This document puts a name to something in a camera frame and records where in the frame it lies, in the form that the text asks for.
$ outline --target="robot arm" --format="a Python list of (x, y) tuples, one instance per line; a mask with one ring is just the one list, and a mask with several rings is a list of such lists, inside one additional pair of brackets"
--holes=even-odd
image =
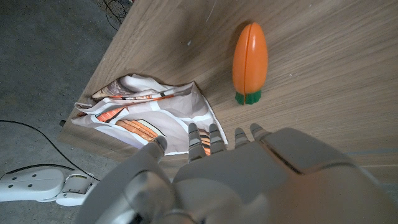
[(188, 164), (172, 182), (158, 162), (163, 137), (109, 173), (85, 200), (77, 223), (395, 223), (396, 205), (365, 170), (300, 131), (238, 128), (227, 151), (210, 126), (206, 156), (189, 125)]

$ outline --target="gray floor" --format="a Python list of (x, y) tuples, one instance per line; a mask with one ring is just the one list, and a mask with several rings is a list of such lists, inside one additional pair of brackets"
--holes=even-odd
[[(0, 4), (0, 119), (42, 130), (76, 164), (102, 178), (117, 162), (56, 141), (115, 35), (91, 0)], [(0, 123), (0, 175), (32, 164), (71, 166), (36, 132)], [(397, 185), (384, 185), (397, 200)], [(1, 202), (0, 223), (73, 223), (79, 207)]]

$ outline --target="wooden tabletop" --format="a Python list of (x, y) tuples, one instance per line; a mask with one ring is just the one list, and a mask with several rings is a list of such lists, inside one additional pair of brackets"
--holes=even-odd
[[(260, 101), (241, 106), (231, 68), (238, 37), (250, 22), (263, 28), (269, 67)], [(230, 149), (237, 127), (247, 133), (251, 123), (268, 131), (292, 127), (348, 153), (381, 180), (398, 182), (394, 0), (137, 1), (79, 102), (130, 73), (167, 85), (195, 81)], [(69, 120), (59, 139), (118, 161), (136, 151)], [(185, 159), (167, 157), (162, 164), (172, 175)]]

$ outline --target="plastic carrot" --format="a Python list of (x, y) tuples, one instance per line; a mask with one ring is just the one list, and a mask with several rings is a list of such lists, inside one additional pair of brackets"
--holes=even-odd
[(254, 22), (243, 29), (234, 54), (232, 80), (239, 104), (251, 105), (259, 101), (267, 68), (266, 38), (261, 26)]

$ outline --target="black cable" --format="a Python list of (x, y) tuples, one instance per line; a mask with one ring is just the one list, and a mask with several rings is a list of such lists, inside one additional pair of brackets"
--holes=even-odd
[(25, 167), (22, 167), (22, 168), (19, 168), (19, 169), (12, 170), (10, 172), (7, 172), (7, 174), (13, 174), (13, 173), (16, 173), (16, 172), (19, 172), (19, 171), (22, 171), (22, 170), (26, 170), (26, 169), (30, 169), (30, 168), (34, 168), (34, 167), (43, 167), (43, 166), (59, 167), (59, 168), (64, 168), (64, 169), (68, 169), (68, 170), (72, 170), (72, 171), (75, 170), (74, 168), (70, 168), (70, 167), (63, 166), (63, 165), (58, 165), (58, 164), (36, 164), (36, 165), (25, 166)]
[(62, 156), (63, 158), (65, 158), (70, 164), (72, 164), (72, 165), (73, 165), (74, 167), (76, 167), (77, 169), (81, 170), (83, 173), (89, 175), (86, 171), (84, 171), (83, 169), (81, 169), (80, 167), (78, 167), (76, 164), (74, 164), (70, 159), (68, 159), (68, 157), (66, 157), (66, 156), (55, 146), (55, 144), (54, 144), (43, 132), (41, 132), (39, 129), (37, 129), (37, 128), (33, 127), (33, 126), (30, 126), (30, 125), (28, 125), (28, 124), (18, 122), (18, 121), (0, 120), (0, 122), (20, 124), (20, 125), (23, 125), (23, 126), (27, 126), (28, 128), (32, 128), (32, 129), (35, 130), (35, 131), (38, 131), (41, 135), (43, 135), (43, 136), (46, 138), (46, 140), (52, 145), (52, 147), (54, 147), (54, 149), (57, 150), (59, 154), (61, 154), (61, 156)]
[[(122, 24), (121, 19), (124, 19), (124, 18), (126, 17), (126, 15), (127, 15), (127, 11), (126, 11), (126, 9), (124, 8), (123, 3), (121, 3), (119, 0), (112, 0), (112, 1), (110, 1), (109, 3), (107, 3), (105, 0), (103, 0), (103, 2), (104, 2), (104, 4), (105, 4), (105, 6), (106, 6), (106, 9), (105, 9), (106, 20), (108, 21), (108, 23), (111, 25), (111, 27), (112, 27), (113, 29), (118, 30), (118, 29), (115, 28), (115, 27), (112, 25), (112, 23), (109, 21), (109, 18), (108, 18), (108, 9), (111, 11), (111, 14), (118, 20), (119, 26), (120, 26), (120, 25)], [(122, 6), (123, 11), (124, 11), (124, 15), (123, 15), (123, 16), (117, 16), (117, 15), (115, 15), (115, 13), (112, 11), (112, 9), (111, 9), (110, 6), (109, 6), (112, 2), (117, 2), (117, 3), (119, 3), (119, 4)]]

